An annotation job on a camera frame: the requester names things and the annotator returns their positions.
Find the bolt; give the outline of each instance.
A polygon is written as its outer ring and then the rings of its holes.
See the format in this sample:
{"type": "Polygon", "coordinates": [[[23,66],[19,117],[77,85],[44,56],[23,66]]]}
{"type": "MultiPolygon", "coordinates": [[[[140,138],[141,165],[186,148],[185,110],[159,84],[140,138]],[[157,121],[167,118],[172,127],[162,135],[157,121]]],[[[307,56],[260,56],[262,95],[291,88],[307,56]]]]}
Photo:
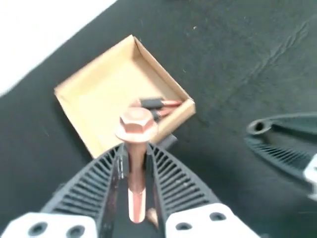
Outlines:
{"type": "Polygon", "coordinates": [[[116,136],[126,144],[129,155],[129,217],[134,223],[145,218],[144,156],[147,143],[157,133],[158,125],[151,112],[144,108],[128,108],[120,117],[116,136]]]}

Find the cardboard box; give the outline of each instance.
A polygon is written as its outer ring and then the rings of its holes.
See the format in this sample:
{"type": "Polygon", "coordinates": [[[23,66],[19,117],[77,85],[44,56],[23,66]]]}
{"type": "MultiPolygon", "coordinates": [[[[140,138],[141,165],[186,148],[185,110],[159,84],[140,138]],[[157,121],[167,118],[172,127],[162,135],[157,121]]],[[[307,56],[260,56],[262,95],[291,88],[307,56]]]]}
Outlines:
{"type": "Polygon", "coordinates": [[[121,143],[114,135],[120,114],[137,98],[182,100],[159,122],[158,143],[195,113],[195,103],[132,35],[55,88],[55,95],[91,155],[121,143]]]}

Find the hex bolt head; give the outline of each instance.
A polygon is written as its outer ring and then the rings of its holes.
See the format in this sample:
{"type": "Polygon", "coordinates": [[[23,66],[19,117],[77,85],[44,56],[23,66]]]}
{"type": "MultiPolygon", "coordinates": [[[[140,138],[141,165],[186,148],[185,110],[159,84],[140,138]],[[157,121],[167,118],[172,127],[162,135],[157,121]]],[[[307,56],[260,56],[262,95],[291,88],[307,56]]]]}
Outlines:
{"type": "Polygon", "coordinates": [[[157,130],[158,125],[149,110],[132,107],[120,116],[116,136],[126,142],[142,143],[149,141],[157,130]]]}

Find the white surface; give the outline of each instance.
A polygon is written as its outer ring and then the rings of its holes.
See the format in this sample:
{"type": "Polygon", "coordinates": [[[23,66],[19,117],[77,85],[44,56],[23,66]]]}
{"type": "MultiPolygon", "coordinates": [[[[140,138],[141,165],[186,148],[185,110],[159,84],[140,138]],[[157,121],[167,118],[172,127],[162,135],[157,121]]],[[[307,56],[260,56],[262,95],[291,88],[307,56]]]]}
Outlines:
{"type": "Polygon", "coordinates": [[[116,0],[0,0],[0,96],[116,0]]]}
{"type": "Polygon", "coordinates": [[[259,238],[229,207],[221,203],[173,213],[166,221],[165,234],[166,238],[259,238]],[[212,221],[210,214],[213,212],[223,214],[226,219],[212,221]],[[178,231],[176,226],[179,223],[188,223],[192,228],[178,231]]]}
{"type": "Polygon", "coordinates": [[[313,192],[309,198],[317,201],[317,154],[314,155],[311,162],[304,170],[304,178],[313,185],[313,192]]]}
{"type": "Polygon", "coordinates": [[[13,220],[1,238],[30,238],[29,229],[40,222],[48,225],[45,232],[38,236],[41,238],[66,238],[67,231],[78,225],[85,228],[81,238],[97,238],[96,224],[91,217],[45,213],[27,213],[13,220]]]}

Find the black fabric surface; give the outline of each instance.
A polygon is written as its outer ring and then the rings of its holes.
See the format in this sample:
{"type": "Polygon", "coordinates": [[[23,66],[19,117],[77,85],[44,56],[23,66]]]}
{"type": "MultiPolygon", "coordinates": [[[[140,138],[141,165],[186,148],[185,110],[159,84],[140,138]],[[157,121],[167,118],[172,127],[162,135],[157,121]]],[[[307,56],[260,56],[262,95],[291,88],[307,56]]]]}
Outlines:
{"type": "Polygon", "coordinates": [[[197,103],[171,152],[257,233],[316,237],[316,203],[242,139],[254,119],[316,110],[315,0],[118,0],[0,98],[0,227],[38,211],[90,160],[53,88],[129,34],[197,103]]]}

